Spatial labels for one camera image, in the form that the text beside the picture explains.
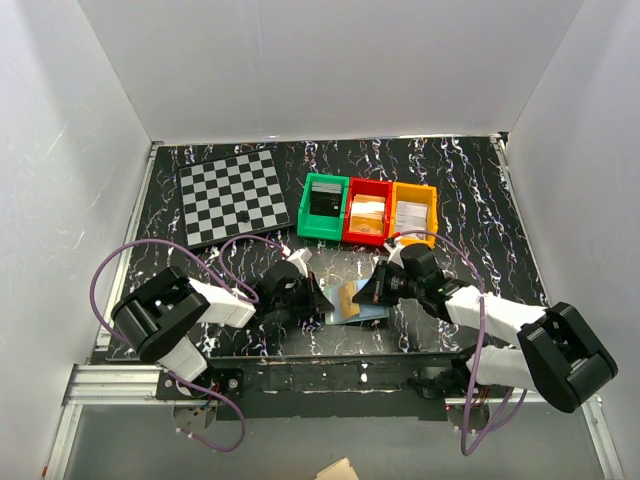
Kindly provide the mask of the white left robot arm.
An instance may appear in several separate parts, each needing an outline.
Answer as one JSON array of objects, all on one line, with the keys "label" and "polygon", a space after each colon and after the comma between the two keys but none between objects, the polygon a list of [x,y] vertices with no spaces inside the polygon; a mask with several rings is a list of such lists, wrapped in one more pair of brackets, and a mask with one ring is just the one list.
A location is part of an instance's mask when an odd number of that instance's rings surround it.
[{"label": "white left robot arm", "polygon": [[335,311],[314,274],[291,261],[276,262],[249,286],[258,294],[256,304],[236,289],[205,284],[171,266],[120,300],[111,318],[142,362],[174,371],[180,390],[200,400],[211,392],[213,377],[187,337],[195,324],[242,329],[253,318],[284,321]]}]

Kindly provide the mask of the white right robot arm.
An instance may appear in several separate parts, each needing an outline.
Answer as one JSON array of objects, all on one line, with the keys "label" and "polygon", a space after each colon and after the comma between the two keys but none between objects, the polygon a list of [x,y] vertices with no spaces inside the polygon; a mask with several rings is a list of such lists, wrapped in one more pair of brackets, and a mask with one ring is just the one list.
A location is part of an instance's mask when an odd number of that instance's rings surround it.
[{"label": "white right robot arm", "polygon": [[426,244],[394,248],[353,297],[360,305],[384,307],[401,299],[414,299],[434,318],[505,344],[480,341],[460,352],[449,370],[425,380],[429,389],[455,389],[471,398],[486,387],[519,388],[572,413],[618,374],[616,361],[574,306],[531,306],[482,294],[445,275]]}]

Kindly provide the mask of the gold VIP credit card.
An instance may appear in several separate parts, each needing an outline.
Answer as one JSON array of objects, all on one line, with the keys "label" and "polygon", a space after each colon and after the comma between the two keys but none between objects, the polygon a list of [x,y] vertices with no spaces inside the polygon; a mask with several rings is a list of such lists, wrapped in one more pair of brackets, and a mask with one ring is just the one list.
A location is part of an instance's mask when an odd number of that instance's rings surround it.
[{"label": "gold VIP credit card", "polygon": [[344,323],[352,320],[360,314],[360,306],[354,303],[352,298],[357,293],[358,286],[355,281],[350,281],[336,289],[337,307],[335,320]]}]

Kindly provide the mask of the black VIP credit card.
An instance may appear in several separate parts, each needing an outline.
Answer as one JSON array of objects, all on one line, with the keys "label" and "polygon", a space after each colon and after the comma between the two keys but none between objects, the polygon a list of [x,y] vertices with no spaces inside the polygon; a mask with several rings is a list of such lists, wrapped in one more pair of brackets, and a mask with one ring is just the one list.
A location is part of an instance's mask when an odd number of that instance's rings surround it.
[{"label": "black VIP credit card", "polygon": [[341,216],[341,210],[341,193],[311,192],[309,212],[312,215],[337,218]]}]

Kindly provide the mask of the mint green card holder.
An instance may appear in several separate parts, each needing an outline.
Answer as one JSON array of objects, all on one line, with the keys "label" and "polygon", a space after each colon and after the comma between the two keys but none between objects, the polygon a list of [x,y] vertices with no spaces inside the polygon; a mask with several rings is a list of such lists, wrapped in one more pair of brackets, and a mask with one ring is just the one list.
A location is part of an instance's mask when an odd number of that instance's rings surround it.
[{"label": "mint green card holder", "polygon": [[389,317],[389,308],[378,305],[358,304],[352,299],[364,285],[366,279],[353,280],[340,285],[328,286],[324,293],[334,306],[334,311],[325,315],[325,324],[346,325],[351,323],[382,320]]}]

